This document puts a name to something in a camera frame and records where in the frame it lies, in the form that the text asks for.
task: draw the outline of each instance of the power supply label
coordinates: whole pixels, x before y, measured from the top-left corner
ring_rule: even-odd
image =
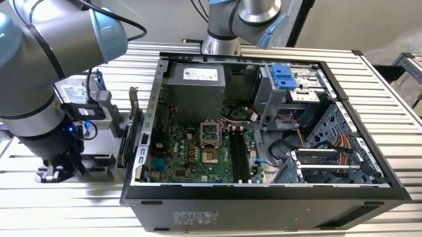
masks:
[[[183,70],[183,79],[217,81],[217,70],[209,68],[185,68]]]
[[[176,225],[215,225],[217,211],[173,211]]]

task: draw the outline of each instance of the white label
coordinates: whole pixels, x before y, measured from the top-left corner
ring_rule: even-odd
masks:
[[[87,89],[84,86],[79,85],[64,85],[61,87],[64,91],[64,96],[71,103],[84,104],[87,102],[85,95]]]
[[[256,114],[256,113],[254,113],[254,114],[252,114],[252,116],[251,116],[251,121],[254,121],[254,122],[255,122],[255,121],[256,121],[256,119],[258,119],[258,114]]]
[[[217,70],[208,68],[185,68],[183,71],[183,79],[217,81]]]
[[[173,211],[172,217],[176,225],[215,225],[217,211]]]

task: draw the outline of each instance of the yellow wire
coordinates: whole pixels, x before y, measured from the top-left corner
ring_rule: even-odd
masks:
[[[342,142],[342,144],[340,144],[340,146],[343,146],[343,140],[342,140],[342,134],[339,134],[338,135],[338,137],[336,137],[336,142],[335,142],[335,146],[339,144]],[[343,159],[343,156],[342,156],[342,153],[340,153],[340,160],[339,160],[339,165],[342,165],[342,159]]]
[[[348,139],[347,139],[346,136],[343,136],[343,137],[344,137],[346,142],[347,142],[347,148],[350,149],[350,148],[351,148],[350,141],[348,141]]]

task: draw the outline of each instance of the blue connector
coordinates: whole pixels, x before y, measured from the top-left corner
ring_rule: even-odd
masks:
[[[288,66],[272,65],[271,74],[276,83],[278,89],[296,89],[296,82],[291,75]]]
[[[153,158],[152,160],[153,170],[164,173],[165,171],[165,159],[164,158]]]

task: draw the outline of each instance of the aluminum extrusion table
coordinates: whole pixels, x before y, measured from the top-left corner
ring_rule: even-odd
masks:
[[[128,111],[128,88],[139,88],[147,106],[159,52],[199,53],[197,44],[131,43],[127,54],[100,66],[112,102]],[[383,213],[347,231],[163,233],[175,236],[422,236],[422,121],[380,78],[363,56],[348,50],[243,46],[243,55],[326,61],[344,88],[354,109],[406,186],[412,202]],[[0,149],[0,230],[2,236],[139,235],[144,233],[127,207],[119,206],[121,182],[39,184],[41,164],[16,139]]]

